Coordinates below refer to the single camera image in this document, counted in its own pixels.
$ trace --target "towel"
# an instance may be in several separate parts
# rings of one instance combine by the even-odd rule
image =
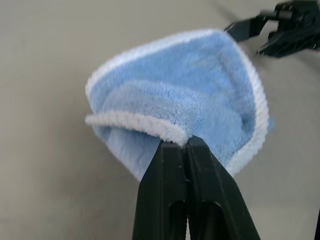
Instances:
[[[269,125],[255,67],[224,31],[182,32],[103,64],[85,87],[85,122],[138,179],[161,140],[194,136],[234,176],[262,147]]]

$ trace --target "white piped edge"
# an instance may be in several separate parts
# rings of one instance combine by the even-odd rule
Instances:
[[[251,139],[232,156],[225,168],[231,176],[240,172],[262,148],[266,140],[269,125],[268,102],[260,77],[248,56],[240,47],[237,46],[237,48],[242,55],[247,74],[252,84],[255,105],[255,125]]]
[[[85,118],[88,125],[108,126],[135,130],[159,137],[165,142],[174,141],[183,146],[188,141],[186,131],[168,120],[154,116],[125,111],[108,111],[98,115],[89,115]]]

